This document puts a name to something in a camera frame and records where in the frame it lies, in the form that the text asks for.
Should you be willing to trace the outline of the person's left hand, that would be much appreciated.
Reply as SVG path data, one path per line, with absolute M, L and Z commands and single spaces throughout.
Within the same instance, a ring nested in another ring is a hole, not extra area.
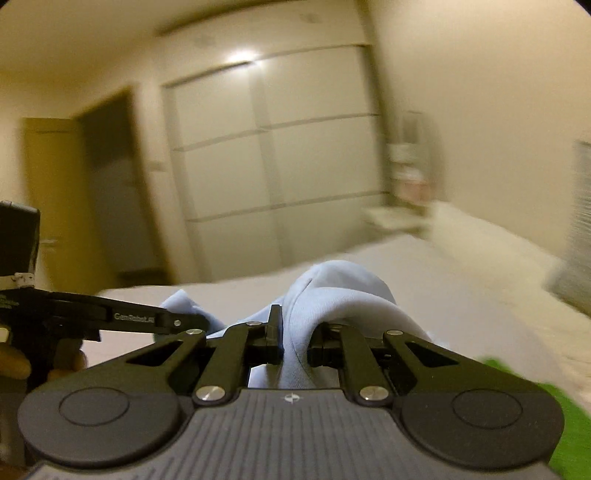
M 79 339 L 59 339 L 48 363 L 45 381 L 65 378 L 88 368 L 88 358 Z M 23 351 L 14 340 L 14 333 L 1 325 L 1 376 L 13 380 L 28 380 L 33 373 L 32 348 Z

